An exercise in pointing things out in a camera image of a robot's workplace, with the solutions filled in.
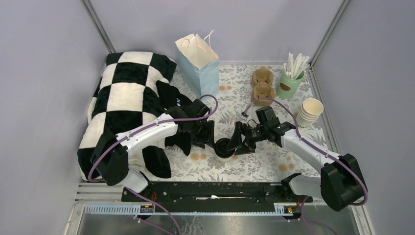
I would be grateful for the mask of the black plastic cup lid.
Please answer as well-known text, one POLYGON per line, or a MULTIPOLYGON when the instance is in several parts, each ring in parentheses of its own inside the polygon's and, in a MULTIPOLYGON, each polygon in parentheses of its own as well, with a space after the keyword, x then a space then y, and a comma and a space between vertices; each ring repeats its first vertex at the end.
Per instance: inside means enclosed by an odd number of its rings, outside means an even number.
POLYGON ((214 146, 214 151, 216 156, 220 156, 220 157, 226 157, 226 156, 231 156, 235 153, 235 150, 231 150, 231 151, 227 151, 226 150, 226 146, 229 143, 228 138, 221 138, 219 139, 214 146))

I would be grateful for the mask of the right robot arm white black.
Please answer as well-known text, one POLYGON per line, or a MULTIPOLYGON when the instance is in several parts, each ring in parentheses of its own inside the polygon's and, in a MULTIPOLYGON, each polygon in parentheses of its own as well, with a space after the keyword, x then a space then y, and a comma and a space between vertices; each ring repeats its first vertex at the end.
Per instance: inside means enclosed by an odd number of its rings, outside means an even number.
POLYGON ((309 177, 295 173, 281 180, 280 194, 288 202, 299 196, 320 198, 334 211, 349 205, 363 205, 368 199, 368 189, 359 164, 350 154, 340 155, 329 151, 299 134, 289 123, 272 120, 257 127, 238 121, 232 137, 222 145, 226 153, 242 155, 254 153, 256 143, 270 141, 301 157, 318 173, 309 177))

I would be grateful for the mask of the white paper coffee cup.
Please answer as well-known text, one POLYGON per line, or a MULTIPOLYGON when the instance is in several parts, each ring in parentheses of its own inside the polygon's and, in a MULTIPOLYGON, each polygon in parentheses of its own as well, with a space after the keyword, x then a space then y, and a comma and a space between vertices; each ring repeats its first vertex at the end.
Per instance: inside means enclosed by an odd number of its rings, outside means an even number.
POLYGON ((228 161, 230 161, 232 159, 232 155, 231 156, 226 156, 226 157, 220 157, 220 156, 218 156, 218 159, 221 162, 228 162, 228 161))

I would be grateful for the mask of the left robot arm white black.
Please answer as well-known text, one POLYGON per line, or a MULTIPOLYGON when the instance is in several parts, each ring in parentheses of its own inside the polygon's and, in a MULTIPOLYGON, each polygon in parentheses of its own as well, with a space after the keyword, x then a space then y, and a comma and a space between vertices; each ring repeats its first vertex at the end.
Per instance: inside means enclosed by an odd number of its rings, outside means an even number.
POLYGON ((91 155, 91 171, 97 171, 106 185, 128 187, 138 200, 146 201, 152 189, 142 173, 130 169, 130 157, 177 133, 198 133, 214 113, 215 110, 196 99, 186 106, 171 107, 152 122, 118 135, 106 130, 91 155))

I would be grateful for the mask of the brown cardboard cup carrier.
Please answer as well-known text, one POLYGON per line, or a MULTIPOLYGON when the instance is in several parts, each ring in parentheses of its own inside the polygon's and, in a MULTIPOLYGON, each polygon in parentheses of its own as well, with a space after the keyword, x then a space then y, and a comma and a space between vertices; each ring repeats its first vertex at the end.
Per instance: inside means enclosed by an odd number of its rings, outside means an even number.
POLYGON ((272 100, 262 99, 256 101, 259 98, 270 98, 276 97, 275 89, 272 87, 274 75, 271 70, 264 66, 255 70, 252 74, 253 88, 253 100, 255 105, 268 106, 273 103, 272 100))

